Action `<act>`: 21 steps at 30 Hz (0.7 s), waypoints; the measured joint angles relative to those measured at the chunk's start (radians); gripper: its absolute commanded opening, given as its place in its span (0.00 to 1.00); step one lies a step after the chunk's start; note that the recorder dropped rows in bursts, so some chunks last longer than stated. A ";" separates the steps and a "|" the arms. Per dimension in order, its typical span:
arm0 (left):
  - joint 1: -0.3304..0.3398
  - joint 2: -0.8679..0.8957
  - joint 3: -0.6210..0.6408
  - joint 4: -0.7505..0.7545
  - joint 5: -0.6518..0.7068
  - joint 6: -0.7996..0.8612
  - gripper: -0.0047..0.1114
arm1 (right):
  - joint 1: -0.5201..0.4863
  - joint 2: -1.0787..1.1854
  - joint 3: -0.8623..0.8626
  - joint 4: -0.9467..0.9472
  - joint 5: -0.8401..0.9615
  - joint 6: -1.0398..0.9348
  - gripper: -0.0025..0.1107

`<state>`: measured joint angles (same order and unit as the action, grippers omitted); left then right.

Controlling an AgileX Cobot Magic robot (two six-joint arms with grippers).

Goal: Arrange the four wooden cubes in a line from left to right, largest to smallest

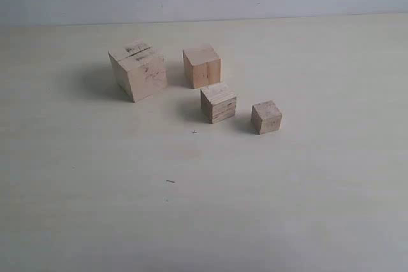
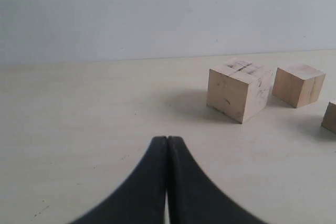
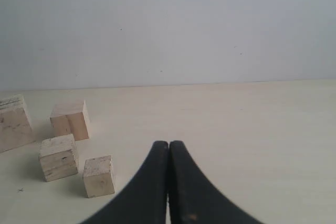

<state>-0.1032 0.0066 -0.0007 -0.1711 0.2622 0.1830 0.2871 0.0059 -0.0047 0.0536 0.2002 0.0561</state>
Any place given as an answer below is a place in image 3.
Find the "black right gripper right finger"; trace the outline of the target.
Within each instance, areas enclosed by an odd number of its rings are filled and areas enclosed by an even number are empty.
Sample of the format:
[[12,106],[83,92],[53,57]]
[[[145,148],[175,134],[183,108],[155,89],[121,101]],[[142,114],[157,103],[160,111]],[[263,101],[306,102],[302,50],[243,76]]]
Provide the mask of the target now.
[[169,173],[171,223],[260,223],[208,180],[182,141],[170,143]]

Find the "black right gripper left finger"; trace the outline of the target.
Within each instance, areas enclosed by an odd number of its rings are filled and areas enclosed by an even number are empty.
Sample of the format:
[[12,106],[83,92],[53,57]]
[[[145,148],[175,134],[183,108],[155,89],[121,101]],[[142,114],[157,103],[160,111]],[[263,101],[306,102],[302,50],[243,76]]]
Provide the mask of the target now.
[[166,223],[169,146],[155,141],[128,184],[83,223]]

